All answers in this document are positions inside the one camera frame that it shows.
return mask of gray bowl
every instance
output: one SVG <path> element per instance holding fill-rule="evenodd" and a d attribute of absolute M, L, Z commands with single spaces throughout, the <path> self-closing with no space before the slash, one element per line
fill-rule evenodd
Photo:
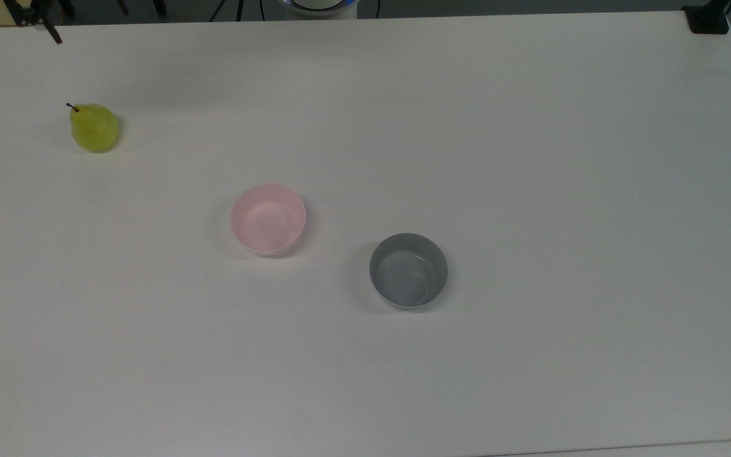
<path fill-rule="evenodd" d="M 369 262 L 371 282 L 399 309 L 423 306 L 436 298 L 447 282 L 447 260 L 431 240 L 417 234 L 397 234 L 374 249 Z"/>

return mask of green pear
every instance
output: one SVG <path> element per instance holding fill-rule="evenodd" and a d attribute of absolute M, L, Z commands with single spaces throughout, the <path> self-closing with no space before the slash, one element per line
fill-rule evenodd
<path fill-rule="evenodd" d="M 67 106 L 72 108 L 69 112 L 72 137 L 80 147 L 102 152 L 114 144 L 119 125 L 109 108 L 93 104 L 72 106 L 67 103 Z"/>

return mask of bowl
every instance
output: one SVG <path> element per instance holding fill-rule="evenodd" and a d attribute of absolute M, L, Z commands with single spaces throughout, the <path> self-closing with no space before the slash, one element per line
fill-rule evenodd
<path fill-rule="evenodd" d="M 340 3 L 342 0 L 293 0 L 298 6 L 309 10 L 324 10 L 332 8 Z"/>
<path fill-rule="evenodd" d="M 374 288 L 399 309 L 415 309 L 438 297 L 447 283 L 447 260 L 436 243 L 417 234 L 386 238 L 371 254 Z"/>
<path fill-rule="evenodd" d="M 230 227 L 236 239 L 258 255 L 291 248 L 306 224 L 306 208 L 293 190 L 278 184 L 255 185 L 233 202 Z"/>

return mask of white table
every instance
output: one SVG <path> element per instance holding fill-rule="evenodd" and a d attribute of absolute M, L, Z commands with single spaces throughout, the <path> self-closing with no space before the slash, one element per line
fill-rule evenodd
<path fill-rule="evenodd" d="M 551 457 L 731 457 L 731 442 L 594 449 L 594 451 L 557 452 L 550 455 Z"/>
<path fill-rule="evenodd" d="M 731 439 L 731 35 L 681 12 L 0 29 L 0 457 Z M 72 141 L 98 102 L 117 147 Z M 256 258 L 227 213 L 291 186 Z M 447 289 L 400 312 L 396 232 Z"/>

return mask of black stand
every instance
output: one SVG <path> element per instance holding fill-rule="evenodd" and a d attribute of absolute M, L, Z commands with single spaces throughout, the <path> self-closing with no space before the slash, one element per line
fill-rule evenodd
<path fill-rule="evenodd" d="M 58 0 L 58 5 L 61 6 L 61 11 L 67 17 L 75 17 L 75 8 L 72 6 L 72 2 L 69 0 Z"/>
<path fill-rule="evenodd" d="M 4 0 L 4 3 L 8 7 L 8 11 L 17 26 L 26 27 L 28 25 L 41 24 L 47 29 L 47 32 L 49 32 L 56 43 L 62 43 L 61 35 L 58 35 L 58 30 L 47 20 L 47 11 L 49 11 L 52 0 L 32 0 L 28 8 L 23 8 L 16 0 Z"/>
<path fill-rule="evenodd" d="M 154 0 L 154 8 L 157 9 L 157 14 L 161 17 L 164 17 L 164 15 L 168 12 L 163 0 Z"/>
<path fill-rule="evenodd" d="M 726 8 L 729 0 L 711 0 L 704 6 L 684 6 L 682 11 L 687 13 L 687 23 L 693 34 L 726 35 L 729 23 L 726 21 Z"/>

